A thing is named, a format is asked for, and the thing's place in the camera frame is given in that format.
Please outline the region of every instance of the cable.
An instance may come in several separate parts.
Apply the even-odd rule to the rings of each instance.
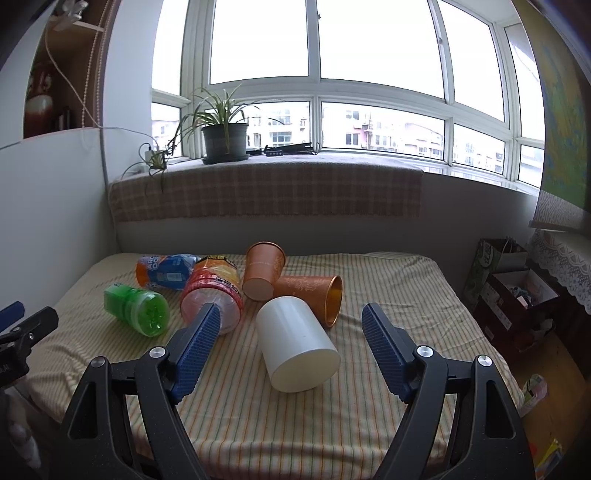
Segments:
[[[103,23],[103,18],[105,17],[105,13],[107,12],[107,6],[109,5],[109,2],[105,2],[105,6],[103,7],[103,11],[100,14],[100,18],[99,18],[99,23],[97,25],[97,27],[100,28],[100,26]],[[96,47],[96,40],[98,40],[99,38],[99,31],[96,30],[95,31],[95,37],[92,40],[92,48],[90,49],[90,57],[89,57],[89,61],[88,61],[88,67],[86,68],[86,80],[84,82],[84,95],[82,97],[82,101],[84,102],[84,104],[86,104],[86,94],[88,93],[88,83],[90,81],[90,72],[92,70],[92,59],[95,56],[95,47]],[[81,127],[84,128],[84,120],[85,120],[85,114],[84,114],[84,110],[82,110],[82,122],[81,122]]]
[[[99,125],[98,124],[98,122],[94,119],[94,117],[92,116],[92,114],[90,113],[90,111],[88,110],[88,108],[86,107],[85,103],[82,101],[82,98],[80,98],[80,95],[78,95],[78,92],[76,91],[76,88],[72,85],[71,81],[68,79],[68,77],[66,76],[66,74],[61,71],[61,69],[57,65],[55,59],[53,58],[53,55],[51,55],[51,52],[49,50],[49,44],[47,42],[47,32],[48,32],[48,30],[49,29],[46,28],[45,29],[45,34],[44,34],[45,50],[47,52],[47,55],[49,56],[49,59],[50,59],[51,63],[53,63],[53,66],[56,68],[57,72],[63,77],[63,79],[66,81],[66,83],[70,86],[70,88],[72,89],[72,92],[74,92],[74,95],[76,95],[76,98],[78,98],[78,101],[80,102],[80,104],[82,105],[82,107],[84,108],[84,110],[86,111],[86,113],[88,114],[89,118],[96,125],[96,127],[97,128],[100,128],[102,130],[110,130],[110,129],[111,130],[125,130],[126,132],[132,132],[134,134],[145,135],[146,137],[151,138],[152,140],[154,140],[154,143],[156,144],[156,148],[158,150],[160,150],[160,146],[158,145],[158,141],[152,135],[148,135],[147,133],[144,133],[144,132],[138,132],[137,130],[132,130],[130,128],[124,128],[124,127],[103,127],[103,125]]]

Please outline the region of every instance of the plant pot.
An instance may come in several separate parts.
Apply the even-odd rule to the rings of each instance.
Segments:
[[[203,139],[205,140],[205,152],[207,157],[203,159],[205,165],[228,161],[246,160],[246,129],[248,124],[229,124],[229,147],[226,145],[226,134],[223,125],[210,125],[203,127]]]

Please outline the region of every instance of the metal screw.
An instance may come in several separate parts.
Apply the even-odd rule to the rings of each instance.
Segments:
[[[161,356],[164,356],[165,353],[166,350],[161,346],[155,346],[150,350],[150,356],[152,358],[160,358]]]
[[[433,349],[429,346],[421,345],[419,348],[417,348],[417,353],[420,356],[430,357],[433,355]]]
[[[94,368],[102,367],[105,364],[105,357],[104,356],[97,356],[92,359],[90,362],[90,366]]]
[[[483,367],[489,367],[492,365],[492,360],[489,356],[481,355],[478,357],[478,363],[481,364]]]

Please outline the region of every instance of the orange cup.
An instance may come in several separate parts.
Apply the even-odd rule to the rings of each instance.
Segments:
[[[279,245],[258,242],[246,252],[246,269],[242,291],[251,300],[267,301],[273,298],[275,282],[285,266],[285,253]]]
[[[320,324],[331,328],[339,315],[343,281],[334,277],[281,277],[274,297],[298,297],[306,302]]]

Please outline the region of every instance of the bed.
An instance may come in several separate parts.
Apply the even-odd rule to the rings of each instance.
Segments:
[[[179,294],[165,291],[171,306],[169,330],[149,339],[103,311],[103,290],[113,282],[136,285],[139,255],[119,254],[94,265],[57,303],[60,326],[33,349],[26,377],[40,409],[60,421],[88,363],[96,355],[111,362],[134,359],[166,344],[183,326]],[[230,259],[243,271],[243,255]],[[425,257],[378,252],[288,257],[284,274],[332,275],[343,279],[343,303],[329,336],[343,361],[322,386],[298,394],[271,388],[257,348],[253,318],[260,303],[245,302],[239,326],[220,337],[193,394],[178,405],[189,438],[208,472],[218,478],[370,478],[394,437],[405,405],[390,394],[365,342],[360,313],[378,302],[395,325],[417,344],[448,358],[489,355],[519,407],[523,396],[507,364]],[[431,458],[445,453],[454,396],[444,403]],[[150,449],[136,397],[128,402],[139,453]]]

